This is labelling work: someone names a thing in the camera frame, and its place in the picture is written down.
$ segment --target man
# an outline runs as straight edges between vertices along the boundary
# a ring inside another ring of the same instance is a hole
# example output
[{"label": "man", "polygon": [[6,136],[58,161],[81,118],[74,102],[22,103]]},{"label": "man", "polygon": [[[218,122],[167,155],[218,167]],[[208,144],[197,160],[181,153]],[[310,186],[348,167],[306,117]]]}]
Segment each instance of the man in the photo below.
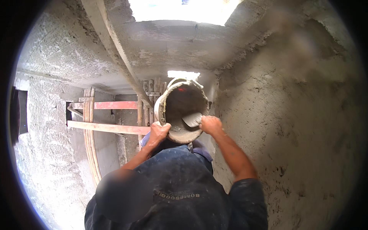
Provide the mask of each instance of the man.
[{"label": "man", "polygon": [[212,165],[203,148],[192,153],[187,145],[166,148],[170,124],[155,122],[147,144],[122,169],[145,175],[154,187],[153,204],[140,220],[118,224],[104,217],[95,197],[86,208],[85,228],[96,229],[267,229],[262,185],[251,161],[226,135],[217,117],[203,116],[199,126],[210,134],[235,175],[229,194],[212,176]]}]

